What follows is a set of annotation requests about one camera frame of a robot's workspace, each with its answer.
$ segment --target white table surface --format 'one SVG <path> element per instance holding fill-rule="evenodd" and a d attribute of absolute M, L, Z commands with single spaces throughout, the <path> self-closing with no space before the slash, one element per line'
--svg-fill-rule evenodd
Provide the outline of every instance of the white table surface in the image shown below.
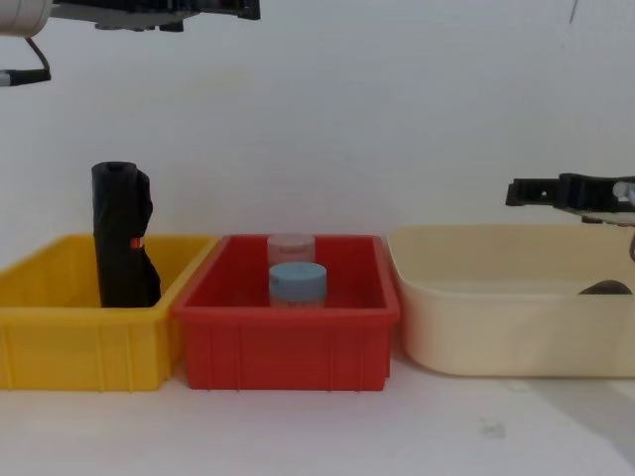
<path fill-rule="evenodd" d="M 635 383 L 447 378 L 383 393 L 0 392 L 0 474 L 635 474 Z"/>

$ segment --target white wall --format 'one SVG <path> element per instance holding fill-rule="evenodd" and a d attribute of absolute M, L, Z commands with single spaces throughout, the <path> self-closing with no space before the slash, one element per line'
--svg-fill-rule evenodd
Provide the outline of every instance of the white wall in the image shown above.
<path fill-rule="evenodd" d="M 90 230 L 90 167 L 152 180 L 152 231 L 567 221 L 507 183 L 635 175 L 635 3 L 262 0 L 183 35 L 50 21 L 50 85 L 0 92 L 0 263 Z M 0 41 L 5 67 L 33 65 Z"/>

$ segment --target orange tag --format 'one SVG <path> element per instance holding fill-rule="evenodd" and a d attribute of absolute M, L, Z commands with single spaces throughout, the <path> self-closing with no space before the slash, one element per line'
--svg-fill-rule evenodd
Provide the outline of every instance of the orange tag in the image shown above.
<path fill-rule="evenodd" d="M 143 238 L 133 238 L 130 240 L 130 248 L 133 250 L 140 250 L 143 248 Z"/>

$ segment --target black rolled item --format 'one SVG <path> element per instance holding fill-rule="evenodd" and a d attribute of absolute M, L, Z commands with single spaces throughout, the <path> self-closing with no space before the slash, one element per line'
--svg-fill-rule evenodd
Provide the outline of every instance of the black rolled item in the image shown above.
<path fill-rule="evenodd" d="M 143 246 L 153 211 L 148 176 L 131 163 L 97 164 L 92 206 L 102 307 L 155 305 L 161 279 Z"/>
<path fill-rule="evenodd" d="M 633 292 L 624 283 L 614 280 L 601 281 L 580 292 L 581 295 L 632 295 Z"/>

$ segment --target plastic container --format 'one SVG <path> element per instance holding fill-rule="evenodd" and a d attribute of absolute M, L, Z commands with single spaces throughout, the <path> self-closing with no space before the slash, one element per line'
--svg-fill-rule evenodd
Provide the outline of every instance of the plastic container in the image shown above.
<path fill-rule="evenodd" d="M 635 377 L 635 297 L 578 295 L 604 280 L 635 291 L 632 237 L 608 225 L 393 231 L 406 352 L 454 375 Z"/>
<path fill-rule="evenodd" d="M 174 297 L 215 239 L 145 240 L 162 278 L 151 308 L 99 307 L 92 236 L 68 236 L 0 273 L 0 388 L 156 390 L 182 349 Z"/>
<path fill-rule="evenodd" d="M 282 263 L 269 270 L 269 302 L 273 307 L 323 307 L 326 268 L 317 263 Z"/>
<path fill-rule="evenodd" d="M 174 306 L 194 389 L 381 390 L 399 305 L 382 241 L 318 236 L 324 308 L 269 306 L 266 236 L 231 236 Z"/>
<path fill-rule="evenodd" d="M 312 235 L 282 234 L 267 239 L 269 267 L 282 263 L 316 260 L 316 238 Z"/>

